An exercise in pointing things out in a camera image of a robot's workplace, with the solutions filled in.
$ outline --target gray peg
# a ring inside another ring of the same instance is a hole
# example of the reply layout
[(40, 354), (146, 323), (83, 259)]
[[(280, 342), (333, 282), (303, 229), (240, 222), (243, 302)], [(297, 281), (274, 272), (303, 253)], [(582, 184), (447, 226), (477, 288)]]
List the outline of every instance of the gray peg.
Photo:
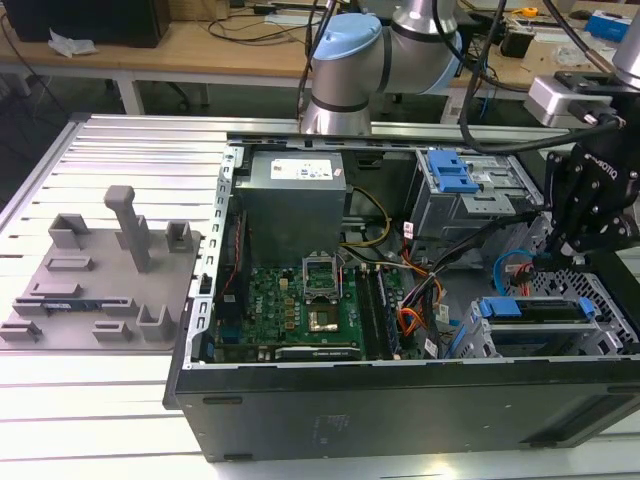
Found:
[(128, 185), (112, 185), (104, 196), (104, 204), (115, 212), (133, 263), (138, 272), (143, 273), (147, 271), (150, 257), (144, 234), (140, 231), (136, 212), (133, 210), (135, 196), (135, 191)]

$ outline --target table leg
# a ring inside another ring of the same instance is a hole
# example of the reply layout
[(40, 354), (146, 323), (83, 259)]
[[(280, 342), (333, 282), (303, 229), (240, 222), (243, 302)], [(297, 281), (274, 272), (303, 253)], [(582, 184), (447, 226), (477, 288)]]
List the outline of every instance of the table leg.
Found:
[(2, 78), (7, 83), (9, 88), (11, 88), (13, 93), (23, 98), (31, 95), (31, 89), (29, 88), (29, 85), (27, 85), (27, 81), (22, 75), (6, 73), (2, 75)]
[(457, 125), (464, 104), (464, 90), (452, 90), (447, 97), (447, 103), (444, 106), (440, 123), (449, 125)]
[(144, 115), (144, 105), (140, 98), (140, 90), (134, 80), (116, 79), (120, 97), (127, 115)]
[(208, 107), (211, 105), (211, 98), (209, 97), (209, 85), (206, 83), (201, 83), (200, 87), (200, 105), (203, 107)]

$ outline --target motherboard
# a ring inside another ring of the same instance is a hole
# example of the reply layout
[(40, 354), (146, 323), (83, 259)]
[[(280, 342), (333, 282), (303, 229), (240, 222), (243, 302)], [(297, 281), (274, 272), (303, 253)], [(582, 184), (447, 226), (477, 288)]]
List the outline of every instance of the motherboard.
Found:
[(244, 318), (218, 322), (216, 357), (225, 362), (419, 358), (419, 349), (400, 338), (396, 323), (403, 297), (397, 269), (337, 269), (323, 260), (297, 268), (253, 268)]

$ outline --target wooden tabletop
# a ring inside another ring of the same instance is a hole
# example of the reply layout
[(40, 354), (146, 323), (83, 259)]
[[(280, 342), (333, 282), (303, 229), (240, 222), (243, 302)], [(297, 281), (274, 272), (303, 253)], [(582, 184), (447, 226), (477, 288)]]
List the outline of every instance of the wooden tabletop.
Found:
[[(532, 6), (536, 6), (536, 4), (544, 12), (541, 0), (531, 0)], [(638, 7), (602, 4), (601, 2), (577, 2), (575, 8), (589, 10), (606, 8), (607, 11), (633, 15)], [(238, 29), (259, 21), (260, 17), (238, 17), (225, 21), (224, 25), (229, 29)], [(291, 41), (283, 45), (247, 46), (214, 38), (206, 32), (206, 27), (206, 23), (173, 22), (157, 48), (97, 45), (99, 53), (71, 59), (58, 55), (45, 43), (20, 42), (13, 31), (10, 32), (10, 36), (24, 58), (36, 66), (75, 66), (288, 78), (297, 78), (302, 72), (304, 47), (302, 43), (294, 41), (286, 34), (282, 35), (282, 40), (289, 38)], [(227, 34), (235, 37), (255, 37), (278, 32), (282, 28), (260, 23), (241, 31), (229, 30)], [(214, 27), (214, 29), (215, 32), (222, 33), (219, 27)], [(291, 32), (291, 35), (298, 40), (303, 40), (304, 29)], [(561, 68), (550, 59), (550, 53), (556, 46), (546, 46), (548, 51), (536, 51), (536, 55), (542, 55), (545, 57), (545, 61), (534, 64), (523, 62), (520, 59), (502, 57), (498, 49), (494, 48), (489, 64), (498, 72), (502, 81), (521, 86), (530, 85), (535, 75), (552, 73)], [(4, 38), (0, 39), (0, 62), (18, 62)], [(455, 79), (452, 86), (466, 86), (468, 78), (468, 73), (465, 73)]]

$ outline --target floor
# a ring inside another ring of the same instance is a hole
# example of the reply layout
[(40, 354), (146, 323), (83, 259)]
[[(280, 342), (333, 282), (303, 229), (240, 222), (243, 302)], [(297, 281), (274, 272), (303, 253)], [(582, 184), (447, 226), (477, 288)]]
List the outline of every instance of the floor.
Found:
[[(117, 90), (106, 88), (102, 80), (43, 78), (68, 112), (123, 113)], [(18, 98), (0, 82), (0, 209), (46, 152), (65, 124), (65, 115), (56, 107), (35, 79), (28, 79), (31, 95)], [(180, 110), (180, 98), (166, 84), (142, 82), (141, 94), (149, 115), (199, 115), (221, 117), (292, 118), (295, 91), (288, 88), (210, 86), (212, 104), (197, 103), (196, 85), (182, 85), (194, 99), (189, 113)], [(372, 119), (389, 122), (438, 123), (444, 97), (407, 96), (393, 111), (382, 115), (382, 96), (371, 101)], [(488, 125), (537, 126), (519, 102), (491, 100), (483, 118), (483, 101), (474, 101), (471, 122)]]

